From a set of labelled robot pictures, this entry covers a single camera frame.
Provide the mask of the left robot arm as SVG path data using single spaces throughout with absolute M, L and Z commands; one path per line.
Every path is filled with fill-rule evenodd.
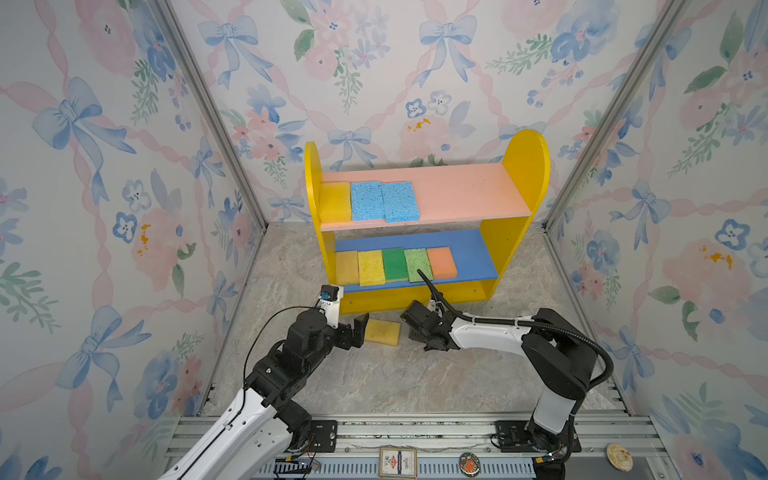
M 327 311 L 300 313 L 256 362 L 224 414 L 164 479 L 250 479 L 278 455 L 310 445 L 312 416 L 293 397 L 333 349 L 360 348 L 368 314 L 332 326 Z

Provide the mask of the pale yellow sponge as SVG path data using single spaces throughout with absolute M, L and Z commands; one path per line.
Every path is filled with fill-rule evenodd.
M 335 257 L 336 283 L 341 286 L 359 284 L 358 252 L 337 252 Z
M 396 322 L 370 319 L 367 323 L 364 342 L 397 347 L 401 325 Z

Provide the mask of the orange pink sponge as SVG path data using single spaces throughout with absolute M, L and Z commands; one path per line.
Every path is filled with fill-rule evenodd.
M 458 269 L 449 247 L 429 248 L 427 255 L 434 280 L 452 280 L 458 276 Z

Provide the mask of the bright yellow sponge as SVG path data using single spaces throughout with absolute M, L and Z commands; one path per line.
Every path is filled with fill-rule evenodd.
M 379 286 L 386 283 L 381 250 L 359 251 L 358 280 L 361 287 Z

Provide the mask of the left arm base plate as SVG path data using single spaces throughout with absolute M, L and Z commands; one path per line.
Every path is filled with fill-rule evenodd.
M 333 453 L 338 440 L 336 420 L 310 420 L 296 429 L 290 429 L 291 441 L 286 451 L 292 454 Z

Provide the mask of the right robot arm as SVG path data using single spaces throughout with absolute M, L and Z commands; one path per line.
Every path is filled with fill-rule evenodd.
M 612 367 L 595 375 L 605 351 L 564 317 L 541 308 L 527 317 L 492 318 L 463 313 L 452 306 L 413 301 L 400 319 L 409 337 L 427 351 L 483 349 L 526 358 L 543 390 L 530 419 L 516 432 L 496 433 L 503 451 L 532 451 L 567 455 L 575 435 L 575 415 L 590 390 L 612 374 Z

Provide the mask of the blue sponge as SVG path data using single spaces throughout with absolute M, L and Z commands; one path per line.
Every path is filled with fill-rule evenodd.
M 380 182 L 353 182 L 350 187 L 353 221 L 374 221 L 385 218 L 382 184 Z
M 381 190 L 387 223 L 420 220 L 420 211 L 411 182 L 383 183 Z

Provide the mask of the dark green sponge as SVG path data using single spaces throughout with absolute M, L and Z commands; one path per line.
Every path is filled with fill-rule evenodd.
M 389 248 L 382 250 L 382 260 L 387 283 L 396 283 L 409 280 L 407 260 L 403 248 Z

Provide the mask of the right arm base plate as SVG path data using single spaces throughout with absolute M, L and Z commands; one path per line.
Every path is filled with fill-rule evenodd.
M 567 421 L 560 434 L 537 426 L 532 420 L 500 420 L 494 423 L 491 443 L 503 453 L 564 455 L 582 451 L 575 426 Z

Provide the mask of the light green sponge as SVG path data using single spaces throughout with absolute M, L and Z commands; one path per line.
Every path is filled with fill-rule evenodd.
M 410 283 L 423 281 L 423 277 L 433 280 L 433 272 L 427 250 L 425 248 L 406 249 L 404 251 L 407 275 Z

